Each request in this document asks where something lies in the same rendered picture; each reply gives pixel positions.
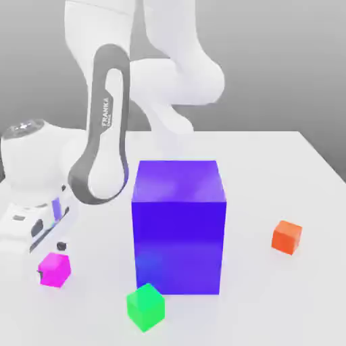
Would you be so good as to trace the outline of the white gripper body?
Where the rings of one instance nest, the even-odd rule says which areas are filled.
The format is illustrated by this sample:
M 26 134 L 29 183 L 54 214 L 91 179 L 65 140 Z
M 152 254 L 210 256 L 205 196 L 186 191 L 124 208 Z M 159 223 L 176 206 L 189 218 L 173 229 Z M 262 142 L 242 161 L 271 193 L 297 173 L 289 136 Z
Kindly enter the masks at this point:
M 52 201 L 30 199 L 27 203 L 27 248 L 32 253 L 46 240 L 47 246 L 61 241 L 73 223 L 78 201 L 72 192 L 61 192 Z

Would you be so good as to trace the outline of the small magenta cube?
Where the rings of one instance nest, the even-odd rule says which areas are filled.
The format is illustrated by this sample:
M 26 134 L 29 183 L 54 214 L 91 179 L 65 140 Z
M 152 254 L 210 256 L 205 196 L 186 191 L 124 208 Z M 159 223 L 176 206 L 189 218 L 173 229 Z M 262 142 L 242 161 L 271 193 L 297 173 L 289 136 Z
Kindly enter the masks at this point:
M 38 265 L 43 272 L 41 285 L 61 288 L 71 275 L 70 258 L 61 253 L 49 253 Z

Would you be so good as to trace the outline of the small green cube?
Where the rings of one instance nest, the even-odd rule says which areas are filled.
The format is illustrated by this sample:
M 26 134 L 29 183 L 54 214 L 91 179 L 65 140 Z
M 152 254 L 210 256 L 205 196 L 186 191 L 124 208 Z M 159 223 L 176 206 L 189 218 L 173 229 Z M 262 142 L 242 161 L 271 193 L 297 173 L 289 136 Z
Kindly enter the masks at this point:
M 146 332 L 166 317 L 164 296 L 147 283 L 126 296 L 128 317 L 142 331 Z

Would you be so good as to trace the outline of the small orange cube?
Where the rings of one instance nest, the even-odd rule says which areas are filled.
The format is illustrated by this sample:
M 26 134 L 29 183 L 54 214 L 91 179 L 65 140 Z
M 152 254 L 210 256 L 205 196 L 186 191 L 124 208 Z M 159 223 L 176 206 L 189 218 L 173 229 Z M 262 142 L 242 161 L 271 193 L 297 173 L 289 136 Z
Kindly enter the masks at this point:
M 293 255 L 299 246 L 301 233 L 301 226 L 281 220 L 272 235 L 272 248 Z

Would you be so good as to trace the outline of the large blue box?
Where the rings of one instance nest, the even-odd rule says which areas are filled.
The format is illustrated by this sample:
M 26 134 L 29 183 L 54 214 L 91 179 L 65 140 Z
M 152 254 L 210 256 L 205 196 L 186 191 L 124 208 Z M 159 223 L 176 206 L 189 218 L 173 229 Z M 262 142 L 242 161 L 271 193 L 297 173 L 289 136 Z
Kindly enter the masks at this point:
M 227 201 L 216 161 L 140 161 L 131 207 L 138 287 L 220 292 Z

